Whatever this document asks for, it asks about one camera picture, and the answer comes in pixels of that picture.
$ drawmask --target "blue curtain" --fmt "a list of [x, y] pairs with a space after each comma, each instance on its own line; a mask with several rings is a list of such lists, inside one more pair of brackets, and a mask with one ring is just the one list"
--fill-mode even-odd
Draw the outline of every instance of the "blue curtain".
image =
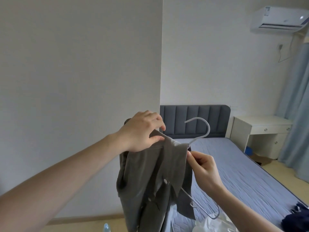
[[293, 120], [292, 129], [281, 150], [279, 161], [309, 182], [309, 43], [295, 58], [276, 115]]

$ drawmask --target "mattress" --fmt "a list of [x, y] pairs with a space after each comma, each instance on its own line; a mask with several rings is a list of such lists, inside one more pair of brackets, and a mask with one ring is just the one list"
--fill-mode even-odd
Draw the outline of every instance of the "mattress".
[[[191, 139], [176, 139], [188, 143]], [[202, 138], [191, 144], [193, 151], [211, 155], [216, 161], [223, 184], [238, 199], [265, 217], [277, 227], [298, 201], [288, 189], [264, 171], [258, 164], [242, 153], [227, 138]], [[217, 211], [210, 197], [192, 180], [192, 197], [209, 213]], [[194, 220], [188, 219], [173, 209], [172, 228], [174, 232], [192, 231]], [[194, 209], [197, 220], [202, 221], [206, 214]]]

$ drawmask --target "desk drawer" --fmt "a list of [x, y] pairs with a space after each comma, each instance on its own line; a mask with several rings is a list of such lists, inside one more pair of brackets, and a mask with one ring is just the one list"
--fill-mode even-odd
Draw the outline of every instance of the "desk drawer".
[[292, 125], [252, 126], [250, 134], [281, 134], [288, 133]]

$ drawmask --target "clothes hanger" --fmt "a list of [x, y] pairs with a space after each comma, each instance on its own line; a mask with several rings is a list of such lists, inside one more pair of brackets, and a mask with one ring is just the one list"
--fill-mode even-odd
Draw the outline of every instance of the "clothes hanger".
[[[193, 143], [193, 142], [195, 142], [197, 139], [199, 139], [199, 138], [204, 138], [204, 137], [206, 137], [209, 133], [210, 133], [210, 131], [211, 131], [211, 127], [210, 127], [210, 125], [209, 125], [209, 123], [205, 120], [205, 119], [203, 119], [203, 118], [201, 118], [201, 117], [194, 117], [194, 118], [192, 118], [192, 119], [189, 119], [189, 120], [187, 120], [187, 121], [185, 121], [185, 123], [188, 123], [188, 122], [190, 122], [190, 121], [193, 121], [193, 120], [202, 120], [202, 121], [204, 121], [205, 123], [206, 123], [206, 125], [207, 125], [207, 133], [205, 134], [205, 135], [203, 135], [203, 136], [200, 136], [200, 137], [197, 137], [197, 138], [194, 138], [193, 140], [191, 140], [191, 142], [189, 142], [188, 143], [188, 145], [190, 145], [191, 143]], [[183, 190], [183, 192], [184, 193], [186, 193], [186, 195], [187, 196], [189, 196], [190, 197], [190, 199], [200, 208], [200, 209], [202, 209], [202, 211], [203, 212], [205, 212], [206, 213], [206, 215], [207, 216], [209, 216], [211, 219], [217, 219], [218, 217], [219, 217], [219, 215], [220, 215], [220, 207], [219, 207], [219, 205], [215, 202], [215, 204], [217, 205], [217, 207], [218, 207], [218, 214], [214, 217], [214, 218], [212, 218], [207, 212], [206, 212], [206, 210], [204, 210], [203, 209], [203, 207], [202, 206], [200, 206], [182, 187], [181, 187], [181, 189]]]

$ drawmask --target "bottle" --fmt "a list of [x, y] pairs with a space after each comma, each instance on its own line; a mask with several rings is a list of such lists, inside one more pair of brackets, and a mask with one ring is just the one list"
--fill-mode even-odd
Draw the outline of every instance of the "bottle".
[[111, 229], [107, 223], [104, 224], [103, 232], [111, 232]]

